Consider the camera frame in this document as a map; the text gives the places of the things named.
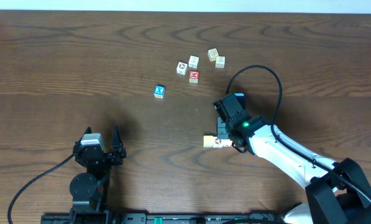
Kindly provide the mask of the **red A wooden block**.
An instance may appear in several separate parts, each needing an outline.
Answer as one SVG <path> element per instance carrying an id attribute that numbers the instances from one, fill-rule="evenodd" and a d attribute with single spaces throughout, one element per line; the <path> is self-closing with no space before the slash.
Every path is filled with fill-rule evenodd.
<path id="1" fill-rule="evenodd" d="M 222 147 L 232 147 L 232 141 L 230 139 L 223 139 L 221 145 Z"/>

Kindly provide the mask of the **soccer ball wooden block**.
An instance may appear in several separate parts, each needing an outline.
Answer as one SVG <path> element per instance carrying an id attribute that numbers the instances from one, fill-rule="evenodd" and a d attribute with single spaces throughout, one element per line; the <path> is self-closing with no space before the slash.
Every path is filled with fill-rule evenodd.
<path id="1" fill-rule="evenodd" d="M 223 147 L 223 141 L 222 139 L 218 139 L 217 137 L 213 138 L 213 148 L 222 148 Z"/>

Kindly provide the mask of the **yellow top wooden block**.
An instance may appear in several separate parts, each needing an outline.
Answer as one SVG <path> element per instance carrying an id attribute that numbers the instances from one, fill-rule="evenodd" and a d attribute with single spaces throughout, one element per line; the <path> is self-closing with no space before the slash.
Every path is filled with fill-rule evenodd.
<path id="1" fill-rule="evenodd" d="M 214 139 L 214 136 L 203 136 L 203 147 L 213 147 Z"/>

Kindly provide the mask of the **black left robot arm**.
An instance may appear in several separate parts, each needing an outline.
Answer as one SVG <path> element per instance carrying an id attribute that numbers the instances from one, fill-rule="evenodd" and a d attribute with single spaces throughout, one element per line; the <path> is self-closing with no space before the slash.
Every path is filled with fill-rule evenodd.
<path id="1" fill-rule="evenodd" d="M 104 151 L 102 135 L 88 127 L 79 141 L 74 143 L 75 161 L 86 168 L 70 183 L 73 209 L 77 212 L 101 212 L 106 209 L 111 168 L 120 166 L 126 158 L 117 126 L 113 129 L 112 152 Z"/>

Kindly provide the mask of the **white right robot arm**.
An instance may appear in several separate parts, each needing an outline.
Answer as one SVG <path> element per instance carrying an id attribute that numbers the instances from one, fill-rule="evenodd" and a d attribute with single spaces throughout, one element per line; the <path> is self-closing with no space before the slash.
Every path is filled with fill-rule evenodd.
<path id="1" fill-rule="evenodd" d="M 251 116 L 240 93 L 213 105 L 238 151 L 271 162 L 305 190 L 308 204 L 292 208 L 284 222 L 371 223 L 371 186 L 356 161 L 337 162 L 310 151 L 263 116 Z"/>

